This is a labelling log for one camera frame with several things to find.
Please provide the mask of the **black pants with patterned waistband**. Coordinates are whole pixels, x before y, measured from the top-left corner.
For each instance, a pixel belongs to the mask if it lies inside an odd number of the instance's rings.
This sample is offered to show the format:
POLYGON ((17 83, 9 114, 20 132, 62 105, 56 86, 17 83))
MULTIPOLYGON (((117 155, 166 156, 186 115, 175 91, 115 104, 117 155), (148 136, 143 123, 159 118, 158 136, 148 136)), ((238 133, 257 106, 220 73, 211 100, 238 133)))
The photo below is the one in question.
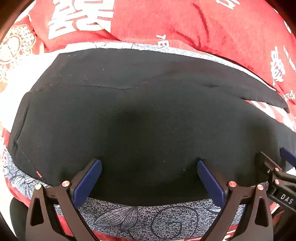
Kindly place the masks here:
POLYGON ((89 49, 28 60, 6 176, 25 197, 71 180, 93 159, 102 173, 79 208, 90 228, 132 240, 202 236, 219 208, 197 175, 206 159, 243 186, 264 181, 255 155, 284 169, 295 132, 255 107, 285 101, 248 74, 177 54, 89 49))

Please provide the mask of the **red sofa cover with lettering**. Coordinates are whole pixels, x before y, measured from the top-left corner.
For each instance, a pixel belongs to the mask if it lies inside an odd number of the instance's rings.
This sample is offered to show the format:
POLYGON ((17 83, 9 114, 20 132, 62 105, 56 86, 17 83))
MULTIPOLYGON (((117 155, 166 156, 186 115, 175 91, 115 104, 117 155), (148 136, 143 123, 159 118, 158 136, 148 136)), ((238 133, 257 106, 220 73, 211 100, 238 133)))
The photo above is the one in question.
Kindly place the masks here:
MULTIPOLYGON (((201 55, 198 53, 193 53, 190 51, 184 51, 184 50, 180 50, 177 48, 171 48, 171 47, 159 47, 159 46, 154 46, 154 45, 119 43, 119 42, 71 44, 61 51, 55 51, 52 53, 47 53, 47 54, 43 54, 43 55, 39 55, 39 56, 28 57, 25 59, 25 62, 28 60, 35 60, 38 58, 44 60, 44 62, 42 64, 40 64, 40 70, 38 70, 33 75, 34 77, 39 77, 41 75, 41 70, 49 66, 49 62, 47 61, 48 57, 56 57, 58 54, 61 54, 61 53, 72 53, 72 52, 89 50, 89 49, 132 49, 132 50, 148 50, 148 51, 154 51, 154 52, 160 52, 160 53, 177 54, 177 55, 182 55, 182 56, 187 56, 187 57, 200 58, 200 59, 204 59, 204 60, 214 61, 214 62, 223 64, 225 66, 240 70, 240 71, 248 74, 246 71, 241 70, 238 67, 229 65, 228 62, 226 62, 226 61, 220 61, 216 57, 212 57, 209 55, 201 55)), ((22 99, 21 94, 23 94, 26 90, 28 90, 28 88, 31 84, 31 82, 28 78, 29 68, 27 68, 25 66, 25 62, 22 65, 18 66, 18 68, 16 68, 16 74, 15 74, 16 80, 1 94, 1 104, 2 104, 1 120, 8 122, 7 129, 8 129, 9 134, 10 134, 11 129, 13 127, 14 119, 15 119, 16 112, 18 109, 17 103, 18 103, 18 101, 20 101, 22 99)), ((265 109, 267 115, 276 119, 278 122, 283 123, 284 125, 291 125, 292 131, 295 132, 295 118, 291 115, 292 109, 290 107, 288 107, 288 105, 287 105, 287 108, 283 110, 283 109, 280 109, 280 108, 274 106, 273 104, 268 104, 268 103, 260 102, 260 101, 253 101, 252 104, 255 107, 261 107, 261 108, 265 109)), ((8 161, 8 151, 7 151, 6 155, 4 156, 4 176, 7 180, 7 183, 11 185, 12 191, 14 193, 14 198, 12 199, 11 204, 10 204, 11 222, 12 222, 13 228, 15 230, 15 233, 16 233, 16 236, 18 237, 18 239, 26 240, 26 221, 27 221, 28 209, 30 207, 30 202, 31 202, 32 197, 31 198, 25 197, 21 192, 19 192, 19 190, 11 183, 10 179, 6 176, 6 167, 8 165, 7 161, 8 161)), ((223 174, 221 172, 217 171, 214 168, 214 166, 211 164, 210 161, 208 161, 208 160, 206 160, 206 161, 211 165, 211 167, 216 172, 218 172, 219 174, 221 174, 223 176, 223 174)), ((290 163, 288 163, 287 161, 286 161, 286 163, 288 164, 288 169, 284 169, 278 163, 277 164, 282 169, 281 171, 288 173, 288 170, 290 168, 292 168, 292 165, 290 163)), ((235 181, 235 182, 239 186, 244 187, 243 185, 240 185, 237 181, 235 181)), ((43 185, 45 188, 53 187, 53 186, 45 186, 42 182, 38 182, 34 186, 34 190, 38 184, 43 185)), ((258 184, 261 184, 264 187, 264 190, 267 192, 268 177, 264 178, 263 182, 259 182, 253 186, 250 186, 250 187, 254 187, 258 184)), ((269 197, 267 197, 267 198, 268 198, 269 208, 271 211, 271 217, 272 217, 272 222, 273 222, 273 240, 295 240, 295 212, 291 212, 289 209, 286 209, 286 208, 280 206, 279 204, 277 204, 276 202, 271 200, 269 197)), ((57 213, 58 219, 59 219, 61 226, 63 228, 63 231, 68 236, 72 236, 73 234, 72 234, 69 226, 66 223, 66 220, 65 220, 63 213, 62 213, 62 210, 60 209, 60 205, 55 204, 54 207, 55 207, 55 211, 57 213)), ((237 226, 239 225, 239 222, 240 222, 240 219, 243 215, 244 209, 245 209, 244 204, 240 205, 239 208, 237 209, 234 220, 232 221, 231 226, 224 237, 224 240, 232 240, 231 238, 233 237, 234 232, 235 232, 237 226)), ((109 235, 104 235, 101 233, 97 233, 95 231, 93 231, 93 233, 96 235, 98 240, 132 240, 132 239, 126 239, 126 238, 111 237, 109 235)), ((198 238, 198 239, 202 240, 203 235, 200 237, 191 237, 191 238, 198 238)), ((184 239, 179 239, 179 240, 189 240, 191 238, 184 238, 184 239)))

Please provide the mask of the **red back cushion white characters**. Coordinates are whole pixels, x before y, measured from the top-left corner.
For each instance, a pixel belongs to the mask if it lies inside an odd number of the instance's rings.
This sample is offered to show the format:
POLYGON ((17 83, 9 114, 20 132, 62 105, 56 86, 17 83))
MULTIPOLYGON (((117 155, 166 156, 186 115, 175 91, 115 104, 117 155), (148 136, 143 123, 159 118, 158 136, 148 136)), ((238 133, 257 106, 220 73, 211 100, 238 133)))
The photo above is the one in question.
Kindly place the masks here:
POLYGON ((99 41, 200 50, 295 103, 295 36, 265 1, 36 1, 29 19, 49 51, 99 41))

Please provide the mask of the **red pillow gold emblem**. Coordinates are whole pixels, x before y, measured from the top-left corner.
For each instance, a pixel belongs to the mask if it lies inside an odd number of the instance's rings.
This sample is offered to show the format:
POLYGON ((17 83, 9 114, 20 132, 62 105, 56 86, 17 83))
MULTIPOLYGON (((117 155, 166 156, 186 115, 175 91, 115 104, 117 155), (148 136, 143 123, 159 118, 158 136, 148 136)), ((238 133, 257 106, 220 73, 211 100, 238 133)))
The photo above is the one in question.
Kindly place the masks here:
POLYGON ((1 43, 1 91, 11 82, 16 66, 32 55, 46 52, 44 42, 37 36, 30 16, 15 22, 1 43))

